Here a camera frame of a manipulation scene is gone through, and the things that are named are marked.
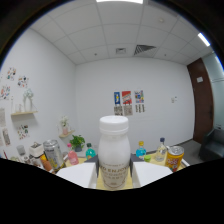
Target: wall shelf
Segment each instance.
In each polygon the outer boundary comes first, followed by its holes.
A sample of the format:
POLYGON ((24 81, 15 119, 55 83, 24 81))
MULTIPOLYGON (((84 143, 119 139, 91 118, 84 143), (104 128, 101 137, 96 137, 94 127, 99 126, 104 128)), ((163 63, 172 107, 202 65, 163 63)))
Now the wall shelf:
POLYGON ((38 111, 30 111, 30 112, 17 112, 17 113, 13 113, 11 114, 11 116, 15 116, 15 115, 21 115, 21 114, 34 114, 37 113, 38 111))
POLYGON ((72 130, 72 131, 68 132, 67 135, 63 135, 63 134, 61 134, 61 135, 59 135, 59 137, 60 137, 60 138, 65 138, 65 137, 71 135, 73 132, 75 132, 75 130, 72 130))

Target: white plastic bottle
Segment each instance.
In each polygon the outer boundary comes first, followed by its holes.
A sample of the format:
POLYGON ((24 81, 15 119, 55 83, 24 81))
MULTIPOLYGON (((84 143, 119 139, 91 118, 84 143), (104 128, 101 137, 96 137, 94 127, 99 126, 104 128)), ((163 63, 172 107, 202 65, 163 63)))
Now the white plastic bottle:
POLYGON ((108 190, 120 190, 126 184, 131 156, 127 136, 128 118, 123 116, 102 117, 100 132, 102 136, 98 158, 104 187, 108 190))

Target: clear bottle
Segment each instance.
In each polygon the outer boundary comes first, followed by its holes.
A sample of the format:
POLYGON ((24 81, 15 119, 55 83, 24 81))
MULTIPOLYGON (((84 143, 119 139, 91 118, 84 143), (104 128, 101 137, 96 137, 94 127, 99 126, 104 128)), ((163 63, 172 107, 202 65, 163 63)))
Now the clear bottle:
POLYGON ((165 158, 167 148, 164 145, 165 138, 160 138, 160 146, 157 148, 155 160, 162 162, 165 158))
POLYGON ((78 156, 77 156, 76 152, 72 150, 71 143, 68 143, 67 146, 68 146, 68 149, 69 149, 68 159, 69 159, 70 163, 72 165, 77 165, 79 163, 79 159, 78 159, 78 156))
POLYGON ((139 148, 136 150, 136 156, 139 159, 144 160, 144 156, 146 155, 146 150, 144 149, 144 142, 139 141, 139 148))
POLYGON ((93 158, 96 155, 96 153, 95 153, 95 150, 92 149, 91 143, 87 143, 87 147, 88 149, 86 150, 86 159, 88 160, 93 158))

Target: door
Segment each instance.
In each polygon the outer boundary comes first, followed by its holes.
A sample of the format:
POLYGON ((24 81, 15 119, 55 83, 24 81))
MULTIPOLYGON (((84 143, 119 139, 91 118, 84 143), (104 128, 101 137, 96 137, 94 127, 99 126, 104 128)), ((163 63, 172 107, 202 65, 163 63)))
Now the door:
POLYGON ((195 103, 193 140, 202 143, 204 135, 213 128, 213 96, 209 76, 201 58, 187 66, 191 77, 195 103))

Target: bottle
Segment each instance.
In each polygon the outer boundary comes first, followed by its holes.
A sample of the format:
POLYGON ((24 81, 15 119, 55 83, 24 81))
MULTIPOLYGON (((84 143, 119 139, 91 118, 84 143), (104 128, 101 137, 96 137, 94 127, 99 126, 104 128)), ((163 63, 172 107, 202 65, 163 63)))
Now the bottle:
POLYGON ((88 147, 88 149, 86 150, 86 159, 88 160, 93 158, 96 155, 96 153, 95 153, 95 150, 92 149, 91 143, 87 143, 86 145, 88 147))
POLYGON ((72 144, 68 143, 67 146, 68 146, 68 149, 69 149, 68 159, 69 159, 70 163, 72 165, 77 165, 79 163, 79 159, 78 159, 78 156, 77 156, 76 152, 72 150, 72 144))
POLYGON ((146 155, 146 150, 144 149, 144 142, 140 141, 139 142, 139 148, 136 150, 136 156, 139 159, 144 160, 144 156, 146 155))
POLYGON ((165 138, 160 138, 160 146, 157 148, 155 160, 162 162, 166 155, 166 146, 164 145, 165 138))
POLYGON ((57 140, 53 139, 47 140, 43 143, 43 147, 45 156, 47 157, 47 160, 50 162, 55 173, 57 173, 60 169, 66 167, 57 140))
POLYGON ((127 136, 128 118, 106 116, 100 118, 99 166, 104 187, 122 189, 127 180, 131 149, 127 136))

